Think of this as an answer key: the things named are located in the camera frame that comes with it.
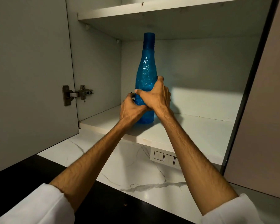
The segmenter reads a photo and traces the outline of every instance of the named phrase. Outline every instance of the cabinet hinge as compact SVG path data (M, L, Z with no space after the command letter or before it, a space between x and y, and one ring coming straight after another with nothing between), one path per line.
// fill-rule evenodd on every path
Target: cabinet hinge
M64 106L69 106L74 97L81 97L81 100L85 100L86 95L93 94L93 90L85 89L85 86L82 85L77 92L73 92L69 86L62 86L62 94Z

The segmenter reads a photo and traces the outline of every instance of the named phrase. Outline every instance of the person's right arm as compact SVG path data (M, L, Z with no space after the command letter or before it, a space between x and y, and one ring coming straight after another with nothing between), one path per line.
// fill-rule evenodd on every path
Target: person's right arm
M150 92L135 90L153 109L172 143L187 186L202 215L238 197L217 169L186 134L170 110L170 92L159 76Z

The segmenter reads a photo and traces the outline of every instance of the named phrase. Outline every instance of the switch panel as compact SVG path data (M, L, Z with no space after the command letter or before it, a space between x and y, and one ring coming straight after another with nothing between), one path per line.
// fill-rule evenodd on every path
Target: switch panel
M164 165L181 169L175 153L151 147L150 160Z

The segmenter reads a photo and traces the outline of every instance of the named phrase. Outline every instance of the white cabinet door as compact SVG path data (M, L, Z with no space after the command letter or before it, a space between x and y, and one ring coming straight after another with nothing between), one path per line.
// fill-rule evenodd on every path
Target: white cabinet door
M77 133L65 0L0 0L0 170Z

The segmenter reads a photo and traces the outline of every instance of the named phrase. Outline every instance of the white shelf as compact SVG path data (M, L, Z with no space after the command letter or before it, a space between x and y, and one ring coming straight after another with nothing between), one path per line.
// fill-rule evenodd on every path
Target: white shelf
M81 121L79 126L107 134L119 121L119 113L120 106L117 106ZM222 165L234 123L182 114L175 116L209 161ZM174 152L167 133L158 119L151 125L134 125L123 139Z
M78 12L78 20L122 41L255 36L271 0L155 0Z

